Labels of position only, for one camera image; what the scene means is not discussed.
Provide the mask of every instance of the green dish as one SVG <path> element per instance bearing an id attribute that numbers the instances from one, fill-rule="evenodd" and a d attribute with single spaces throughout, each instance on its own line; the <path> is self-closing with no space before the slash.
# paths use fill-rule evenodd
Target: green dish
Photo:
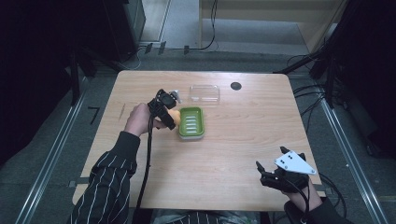
<path id="1" fill-rule="evenodd" d="M 204 136 L 204 115 L 198 106 L 180 109 L 178 133 L 182 139 L 200 139 Z"/>

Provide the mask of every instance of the black circle sticker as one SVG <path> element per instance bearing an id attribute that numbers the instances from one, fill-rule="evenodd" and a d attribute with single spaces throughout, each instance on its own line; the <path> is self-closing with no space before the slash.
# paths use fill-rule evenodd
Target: black circle sticker
<path id="1" fill-rule="evenodd" d="M 239 82 L 233 82 L 231 83 L 231 89 L 235 90 L 235 91 L 239 91 L 241 90 L 242 85 Z"/>

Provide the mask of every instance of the striped sleeve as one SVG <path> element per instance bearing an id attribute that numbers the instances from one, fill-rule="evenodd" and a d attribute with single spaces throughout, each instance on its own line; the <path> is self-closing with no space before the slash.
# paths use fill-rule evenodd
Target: striped sleeve
<path id="1" fill-rule="evenodd" d="M 90 184 L 78 200 L 68 223 L 125 223 L 128 217 L 129 178 L 136 169 L 140 139 L 121 133 L 114 148 L 92 167 Z"/>

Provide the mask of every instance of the clear plastic container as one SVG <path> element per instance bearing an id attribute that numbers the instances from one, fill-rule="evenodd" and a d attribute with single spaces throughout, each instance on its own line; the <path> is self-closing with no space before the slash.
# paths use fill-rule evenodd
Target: clear plastic container
<path id="1" fill-rule="evenodd" d="M 190 87 L 189 100 L 192 105 L 218 105 L 220 89 L 215 85 L 193 85 Z"/>

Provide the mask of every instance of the person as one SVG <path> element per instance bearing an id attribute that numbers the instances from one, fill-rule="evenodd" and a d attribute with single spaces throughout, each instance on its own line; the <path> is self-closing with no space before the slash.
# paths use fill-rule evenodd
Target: person
<path id="1" fill-rule="evenodd" d="M 90 184 L 74 206 L 67 223 L 127 222 L 130 178 L 136 171 L 140 135 L 149 131 L 149 117 L 147 105 L 139 104 L 134 107 L 115 146 L 104 153 L 92 167 Z M 153 126 L 157 129 L 166 128 L 156 119 Z M 308 188 L 314 188 L 311 181 L 307 188 L 302 189 L 305 195 L 309 191 L 308 223 L 350 223 L 336 213 L 328 199 L 322 201 L 315 190 Z M 305 210 L 305 201 L 301 194 L 283 193 L 298 209 Z M 178 223 L 199 223 L 200 219 L 204 223 L 221 223 L 221 218 L 209 212 L 194 212 L 184 216 Z"/>

